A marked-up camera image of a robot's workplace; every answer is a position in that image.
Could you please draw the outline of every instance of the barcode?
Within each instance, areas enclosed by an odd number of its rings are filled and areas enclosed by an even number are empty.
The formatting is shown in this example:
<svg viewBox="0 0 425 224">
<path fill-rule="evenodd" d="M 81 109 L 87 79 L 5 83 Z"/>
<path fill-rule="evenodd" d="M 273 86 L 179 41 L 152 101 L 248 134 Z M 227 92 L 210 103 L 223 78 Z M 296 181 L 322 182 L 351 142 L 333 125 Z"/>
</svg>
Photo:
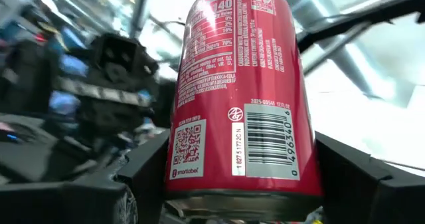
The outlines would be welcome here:
<svg viewBox="0 0 425 224">
<path fill-rule="evenodd" d="M 246 104 L 245 126 L 247 174 L 297 179 L 298 159 L 291 111 Z"/>
</svg>

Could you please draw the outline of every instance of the can bottom rim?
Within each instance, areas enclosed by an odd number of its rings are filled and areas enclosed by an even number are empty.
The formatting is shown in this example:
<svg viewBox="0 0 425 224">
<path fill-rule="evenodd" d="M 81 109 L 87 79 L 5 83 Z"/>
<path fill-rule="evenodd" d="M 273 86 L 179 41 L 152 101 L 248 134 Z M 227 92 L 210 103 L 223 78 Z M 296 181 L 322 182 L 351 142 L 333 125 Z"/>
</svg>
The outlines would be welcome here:
<svg viewBox="0 0 425 224">
<path fill-rule="evenodd" d="M 181 217 L 245 221 L 305 221 L 322 201 L 300 193 L 226 189 L 174 191 L 167 200 Z"/>
</svg>

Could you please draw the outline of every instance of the nutrition facts label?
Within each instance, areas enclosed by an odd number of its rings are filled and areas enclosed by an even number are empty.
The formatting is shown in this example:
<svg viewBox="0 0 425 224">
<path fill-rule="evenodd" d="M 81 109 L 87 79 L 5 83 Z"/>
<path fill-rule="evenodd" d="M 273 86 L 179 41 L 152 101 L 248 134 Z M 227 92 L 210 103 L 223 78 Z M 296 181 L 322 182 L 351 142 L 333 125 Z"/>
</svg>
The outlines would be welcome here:
<svg viewBox="0 0 425 224">
<path fill-rule="evenodd" d="M 198 0 L 187 19 L 177 108 L 236 82 L 234 0 Z"/>
</svg>

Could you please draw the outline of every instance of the red soda can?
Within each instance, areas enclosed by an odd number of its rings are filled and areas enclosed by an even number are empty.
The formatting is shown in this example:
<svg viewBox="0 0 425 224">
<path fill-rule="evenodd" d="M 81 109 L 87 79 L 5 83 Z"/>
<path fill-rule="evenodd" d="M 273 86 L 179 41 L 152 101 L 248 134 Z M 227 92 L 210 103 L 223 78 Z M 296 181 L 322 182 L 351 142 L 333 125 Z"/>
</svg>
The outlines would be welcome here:
<svg viewBox="0 0 425 224">
<path fill-rule="evenodd" d="M 182 216 L 304 221 L 320 206 L 297 47 L 285 0 L 196 0 L 167 158 Z"/>
</svg>

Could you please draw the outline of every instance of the qr code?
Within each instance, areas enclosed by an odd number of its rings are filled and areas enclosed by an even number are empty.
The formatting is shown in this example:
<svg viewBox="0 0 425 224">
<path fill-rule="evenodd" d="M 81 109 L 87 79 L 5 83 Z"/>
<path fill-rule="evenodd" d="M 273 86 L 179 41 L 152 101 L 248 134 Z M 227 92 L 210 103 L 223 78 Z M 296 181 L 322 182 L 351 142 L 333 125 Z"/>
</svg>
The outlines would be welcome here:
<svg viewBox="0 0 425 224">
<path fill-rule="evenodd" d="M 201 144 L 201 125 L 183 128 L 177 131 L 173 164 L 184 164 L 199 160 Z"/>
</svg>

